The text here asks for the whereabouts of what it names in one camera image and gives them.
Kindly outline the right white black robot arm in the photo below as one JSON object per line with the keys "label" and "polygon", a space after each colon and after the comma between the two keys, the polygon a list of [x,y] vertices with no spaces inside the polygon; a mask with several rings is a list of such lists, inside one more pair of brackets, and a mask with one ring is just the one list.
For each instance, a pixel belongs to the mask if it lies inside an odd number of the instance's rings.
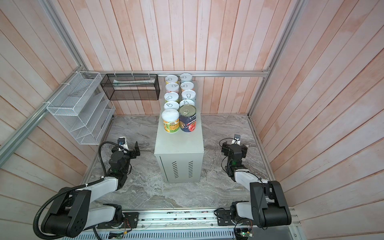
{"label": "right white black robot arm", "polygon": [[231,144],[224,142],[222,153],[227,159],[225,172],[234,182],[250,192],[250,200],[233,202],[230,207],[231,219],[252,221],[258,228],[289,226],[292,215],[281,184],[268,181],[253,174],[243,165],[248,147],[233,139]]}

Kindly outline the dark can with brown lid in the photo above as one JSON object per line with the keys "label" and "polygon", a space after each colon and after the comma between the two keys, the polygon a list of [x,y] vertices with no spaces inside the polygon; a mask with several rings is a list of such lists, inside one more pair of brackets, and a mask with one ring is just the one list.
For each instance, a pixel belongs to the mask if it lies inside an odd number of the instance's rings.
{"label": "dark can with brown lid", "polygon": [[180,128],[183,132],[192,132],[196,128],[197,110],[193,105],[183,105],[179,109]]}

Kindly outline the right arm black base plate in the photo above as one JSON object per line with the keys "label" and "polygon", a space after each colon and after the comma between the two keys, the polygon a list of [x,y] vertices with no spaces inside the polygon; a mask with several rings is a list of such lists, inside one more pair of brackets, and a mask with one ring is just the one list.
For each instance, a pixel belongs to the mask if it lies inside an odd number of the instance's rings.
{"label": "right arm black base plate", "polygon": [[237,215],[235,210],[226,210],[224,208],[219,208],[214,210],[214,215],[217,218],[218,226],[235,226],[240,218]]}

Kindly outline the pink can pull-tab lid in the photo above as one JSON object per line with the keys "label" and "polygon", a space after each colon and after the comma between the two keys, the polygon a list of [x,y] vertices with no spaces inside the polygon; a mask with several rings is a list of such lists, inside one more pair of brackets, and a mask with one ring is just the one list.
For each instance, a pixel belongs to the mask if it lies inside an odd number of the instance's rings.
{"label": "pink can pull-tab lid", "polygon": [[178,94],[180,90],[180,86],[178,83],[168,83],[166,84],[165,88],[167,93],[174,92]]}

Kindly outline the green white can pull-tab lid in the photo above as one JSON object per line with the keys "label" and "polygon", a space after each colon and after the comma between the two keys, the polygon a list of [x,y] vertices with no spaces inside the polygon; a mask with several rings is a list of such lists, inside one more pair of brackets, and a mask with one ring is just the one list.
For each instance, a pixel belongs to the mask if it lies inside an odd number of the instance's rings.
{"label": "green white can pull-tab lid", "polygon": [[183,73],[180,75],[180,81],[181,83],[184,83],[184,82],[191,82],[193,79],[193,76],[189,73]]}

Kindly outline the tall can white plastic lid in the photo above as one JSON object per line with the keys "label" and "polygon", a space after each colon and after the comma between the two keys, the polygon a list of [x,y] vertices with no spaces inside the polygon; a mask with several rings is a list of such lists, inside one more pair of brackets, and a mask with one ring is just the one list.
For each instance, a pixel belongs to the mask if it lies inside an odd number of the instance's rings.
{"label": "tall can white plastic lid", "polygon": [[162,112],[164,129],[167,133],[176,133],[180,128],[179,112],[175,109],[167,109]]}

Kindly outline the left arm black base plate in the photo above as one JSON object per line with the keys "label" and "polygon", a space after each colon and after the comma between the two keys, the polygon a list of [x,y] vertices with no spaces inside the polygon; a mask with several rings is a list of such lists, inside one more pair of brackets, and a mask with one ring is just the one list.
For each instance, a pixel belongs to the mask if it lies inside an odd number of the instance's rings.
{"label": "left arm black base plate", "polygon": [[139,212],[123,212],[121,220],[115,219],[97,225],[97,229],[135,229],[139,220]]}

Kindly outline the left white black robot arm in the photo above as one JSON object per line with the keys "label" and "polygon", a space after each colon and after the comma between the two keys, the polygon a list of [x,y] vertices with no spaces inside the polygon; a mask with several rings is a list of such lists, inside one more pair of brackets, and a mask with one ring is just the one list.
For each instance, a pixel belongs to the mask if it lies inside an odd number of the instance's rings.
{"label": "left white black robot arm", "polygon": [[33,221],[35,235],[43,240],[63,237],[75,238],[84,230],[125,228],[125,233],[135,229],[139,214],[124,213],[122,206],[103,204],[90,209],[90,204],[106,194],[120,190],[132,171],[131,160],[140,156],[139,145],[129,150],[125,137],[118,139],[109,159],[110,168],[103,166],[104,175],[97,181],[75,187],[62,188],[38,210]]}

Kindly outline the yellow can pull-tab lid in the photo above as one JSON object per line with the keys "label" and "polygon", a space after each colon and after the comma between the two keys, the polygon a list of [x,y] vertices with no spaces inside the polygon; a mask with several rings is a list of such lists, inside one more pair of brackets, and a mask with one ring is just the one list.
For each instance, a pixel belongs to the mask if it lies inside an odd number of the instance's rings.
{"label": "yellow can pull-tab lid", "polygon": [[166,85],[167,84],[173,84],[173,83],[178,84],[179,77],[176,75],[168,75],[165,77],[165,82],[166,82]]}

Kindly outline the orange can pull-tab lid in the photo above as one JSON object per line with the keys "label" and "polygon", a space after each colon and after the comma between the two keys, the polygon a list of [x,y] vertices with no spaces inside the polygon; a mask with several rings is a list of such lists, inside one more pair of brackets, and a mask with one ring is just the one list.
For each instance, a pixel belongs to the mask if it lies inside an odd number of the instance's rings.
{"label": "orange can pull-tab lid", "polygon": [[182,92],[187,91],[187,90],[194,90],[194,87],[195,87],[195,85],[193,82],[182,82],[180,84],[180,88],[181,88]]}

